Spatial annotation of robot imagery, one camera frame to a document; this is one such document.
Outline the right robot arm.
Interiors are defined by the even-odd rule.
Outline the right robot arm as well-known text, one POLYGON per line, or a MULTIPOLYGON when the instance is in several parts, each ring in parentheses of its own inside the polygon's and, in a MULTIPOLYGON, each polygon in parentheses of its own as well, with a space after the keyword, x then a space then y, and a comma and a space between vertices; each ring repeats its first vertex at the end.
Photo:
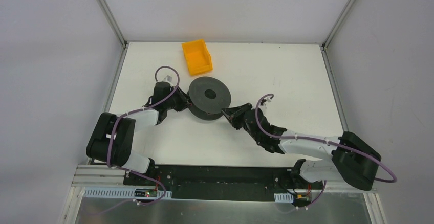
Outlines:
POLYGON ((380 154, 356 134, 309 136, 272 125, 260 108, 250 103, 223 108, 223 116, 236 130, 244 129, 265 151, 300 154, 314 160, 297 160, 291 171, 291 183, 303 188, 319 181, 344 181, 363 191, 370 191, 378 171, 380 154))

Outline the yellow plastic bin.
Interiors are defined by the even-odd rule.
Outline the yellow plastic bin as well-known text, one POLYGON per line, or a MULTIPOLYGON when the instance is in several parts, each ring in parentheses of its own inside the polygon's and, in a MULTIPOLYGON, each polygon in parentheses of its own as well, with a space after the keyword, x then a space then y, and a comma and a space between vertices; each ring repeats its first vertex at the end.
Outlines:
POLYGON ((212 59, 204 39, 184 42, 181 46, 191 76, 208 73, 213 70, 212 59))

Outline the black cable spool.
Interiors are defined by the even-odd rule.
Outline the black cable spool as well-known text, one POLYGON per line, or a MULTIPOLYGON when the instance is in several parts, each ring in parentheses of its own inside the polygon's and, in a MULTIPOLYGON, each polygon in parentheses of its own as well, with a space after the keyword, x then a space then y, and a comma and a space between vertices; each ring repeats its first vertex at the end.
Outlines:
POLYGON ((216 78, 203 76, 196 78, 189 85, 187 92, 191 106, 190 112, 197 118, 205 121, 214 121, 220 118, 222 109, 231 104, 229 88, 216 78))

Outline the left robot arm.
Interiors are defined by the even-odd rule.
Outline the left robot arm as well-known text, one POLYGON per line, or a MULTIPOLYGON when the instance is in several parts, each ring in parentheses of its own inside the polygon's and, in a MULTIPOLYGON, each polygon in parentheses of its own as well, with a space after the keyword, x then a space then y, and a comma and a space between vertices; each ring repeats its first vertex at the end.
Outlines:
POLYGON ((126 115, 102 113, 86 147, 86 155, 94 160, 137 172, 143 185, 156 179, 155 161, 132 149, 134 134, 144 128, 160 124, 169 110, 177 112, 191 107, 191 99, 179 87, 157 82, 153 94, 142 108, 126 115))

